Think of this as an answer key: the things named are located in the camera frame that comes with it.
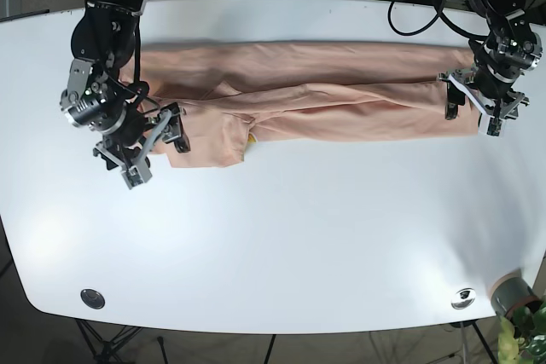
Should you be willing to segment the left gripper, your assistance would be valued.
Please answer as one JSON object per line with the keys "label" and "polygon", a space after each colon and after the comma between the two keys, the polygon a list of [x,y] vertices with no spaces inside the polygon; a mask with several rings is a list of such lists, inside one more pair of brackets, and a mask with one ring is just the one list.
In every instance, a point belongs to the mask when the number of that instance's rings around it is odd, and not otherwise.
{"label": "left gripper", "polygon": [[[529,27],[515,31],[507,27],[491,28],[484,42],[470,40],[469,46],[476,73],[451,70],[438,75],[438,81],[447,87],[444,117],[454,120],[458,107],[469,101],[480,113],[479,133],[501,136],[506,122],[519,117],[520,106],[527,107],[530,103],[525,95],[507,94],[523,73],[537,67],[543,54],[541,38]],[[472,83],[477,90],[470,87]],[[479,92],[488,99],[480,100]]]}

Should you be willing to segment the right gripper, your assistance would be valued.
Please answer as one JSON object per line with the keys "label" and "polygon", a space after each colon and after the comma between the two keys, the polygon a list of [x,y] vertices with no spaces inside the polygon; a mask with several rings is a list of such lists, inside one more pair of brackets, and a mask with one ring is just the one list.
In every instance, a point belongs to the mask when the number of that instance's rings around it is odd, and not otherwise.
{"label": "right gripper", "polygon": [[[139,111],[148,93],[149,85],[142,80],[125,85],[98,63],[74,61],[60,97],[61,111],[70,124],[102,134],[103,147],[94,147],[93,155],[106,162],[107,170],[119,168],[128,189],[152,178],[147,153],[137,146],[144,143],[144,132],[153,127]],[[184,114],[178,104],[163,107],[149,132],[151,141],[172,143],[178,153],[189,153],[181,119]]]}

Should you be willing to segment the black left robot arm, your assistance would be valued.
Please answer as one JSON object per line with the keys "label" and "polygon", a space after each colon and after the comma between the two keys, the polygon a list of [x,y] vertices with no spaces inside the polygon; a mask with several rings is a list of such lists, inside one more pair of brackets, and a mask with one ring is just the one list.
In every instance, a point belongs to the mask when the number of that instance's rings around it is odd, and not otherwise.
{"label": "black left robot arm", "polygon": [[445,117],[454,119],[459,107],[470,101],[480,113],[481,132],[500,136],[504,124],[517,119],[520,106],[529,103],[525,94],[514,90],[515,81],[534,70],[543,56],[542,40],[526,17],[526,0],[469,0],[472,10],[486,20],[485,36],[455,25],[444,14],[446,2],[432,2],[434,19],[468,40],[473,64],[439,74],[447,85]]}

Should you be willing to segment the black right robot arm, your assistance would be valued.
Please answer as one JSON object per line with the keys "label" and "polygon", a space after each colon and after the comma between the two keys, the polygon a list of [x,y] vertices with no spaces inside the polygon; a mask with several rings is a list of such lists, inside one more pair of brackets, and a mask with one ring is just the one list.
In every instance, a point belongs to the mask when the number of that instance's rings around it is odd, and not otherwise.
{"label": "black right robot arm", "polygon": [[128,188],[152,176],[148,154],[157,142],[190,150],[178,104],[162,107],[140,78],[140,19],[148,0],[84,0],[71,39],[73,62],[60,109],[70,124],[102,135],[93,154],[118,168]]}

